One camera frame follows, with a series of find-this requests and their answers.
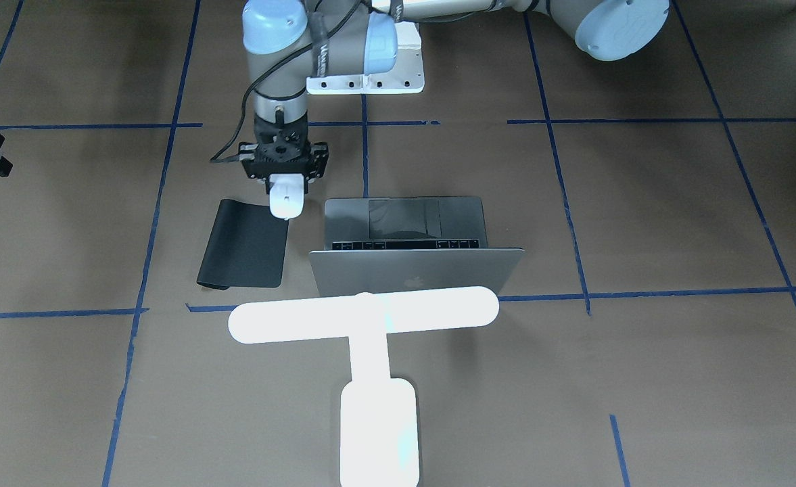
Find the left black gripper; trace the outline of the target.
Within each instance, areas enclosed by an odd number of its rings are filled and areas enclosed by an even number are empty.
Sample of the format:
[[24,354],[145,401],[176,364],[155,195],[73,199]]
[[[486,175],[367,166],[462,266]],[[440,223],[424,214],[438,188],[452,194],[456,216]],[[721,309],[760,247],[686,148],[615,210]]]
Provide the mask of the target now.
[[303,183],[323,178],[329,162],[329,145],[308,139],[308,114],[293,121],[254,119],[255,143],[238,144],[238,160],[250,179],[272,184],[275,175],[300,175]]

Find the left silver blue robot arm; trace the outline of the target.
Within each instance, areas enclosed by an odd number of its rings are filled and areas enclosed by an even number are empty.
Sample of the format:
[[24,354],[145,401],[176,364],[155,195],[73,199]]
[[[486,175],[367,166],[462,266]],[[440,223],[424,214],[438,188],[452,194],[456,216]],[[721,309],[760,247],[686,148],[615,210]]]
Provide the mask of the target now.
[[308,138],[307,82],[335,75],[385,74],[398,63],[398,25],[449,24],[501,9],[548,16],[596,60],[623,59],[649,43],[669,15],[668,1],[249,1],[242,43],[250,85],[231,143],[252,103],[253,143],[216,164],[240,162],[250,179],[276,175],[320,179],[326,143]]

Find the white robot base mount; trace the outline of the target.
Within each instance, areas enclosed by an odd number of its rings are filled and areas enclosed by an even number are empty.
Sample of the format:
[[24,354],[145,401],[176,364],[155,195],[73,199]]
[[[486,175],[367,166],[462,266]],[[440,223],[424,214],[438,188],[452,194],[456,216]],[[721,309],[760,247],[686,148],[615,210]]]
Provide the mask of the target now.
[[391,30],[375,27],[379,38],[372,38],[375,47],[367,47],[367,67],[361,74],[329,75],[308,78],[311,95],[403,95],[421,93],[425,88],[422,41],[419,27],[400,22]]

